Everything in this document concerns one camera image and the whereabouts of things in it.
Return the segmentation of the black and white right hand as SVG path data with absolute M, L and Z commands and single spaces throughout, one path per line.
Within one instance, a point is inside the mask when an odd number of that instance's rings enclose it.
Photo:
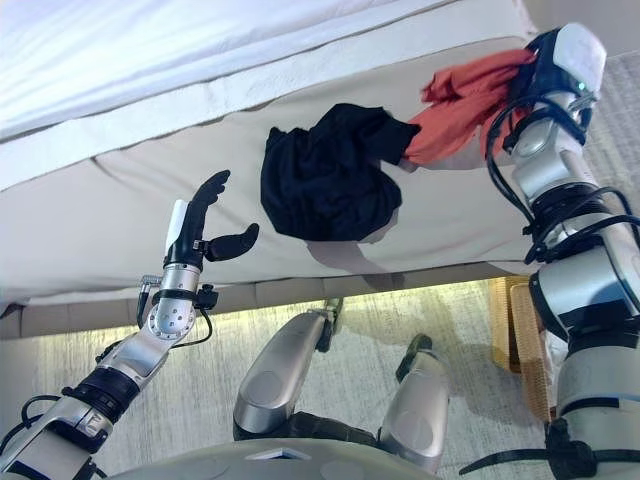
M 566 103 L 599 94 L 607 52 L 584 25 L 569 23 L 541 33 L 524 50 L 533 60 L 511 80 L 510 101 L 545 97 Z

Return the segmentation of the black and white left hand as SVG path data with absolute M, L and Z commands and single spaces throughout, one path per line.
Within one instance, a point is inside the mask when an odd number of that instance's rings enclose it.
M 203 237 L 208 208 L 223 193 L 230 175 L 229 170 L 217 172 L 198 188 L 189 202 L 176 202 L 167 235 L 164 267 L 181 263 L 202 269 L 204 259 L 209 262 L 231 260 L 249 252 L 254 246 L 259 235 L 256 223 L 240 234 L 211 240 Z

